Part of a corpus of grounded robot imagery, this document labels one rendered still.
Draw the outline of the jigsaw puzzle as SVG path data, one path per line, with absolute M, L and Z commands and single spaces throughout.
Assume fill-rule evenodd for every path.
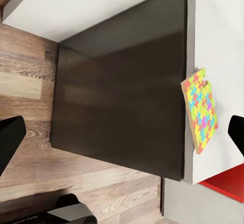
M 198 70 L 181 83 L 196 154 L 201 154 L 218 128 L 217 115 L 206 70 Z

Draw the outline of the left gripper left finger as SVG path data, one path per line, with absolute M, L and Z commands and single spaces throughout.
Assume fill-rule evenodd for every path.
M 0 176 L 26 135 L 21 115 L 0 121 Z

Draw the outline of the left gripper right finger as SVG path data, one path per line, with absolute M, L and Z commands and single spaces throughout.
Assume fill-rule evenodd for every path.
M 228 134 L 244 156 L 244 117 L 232 116 Z

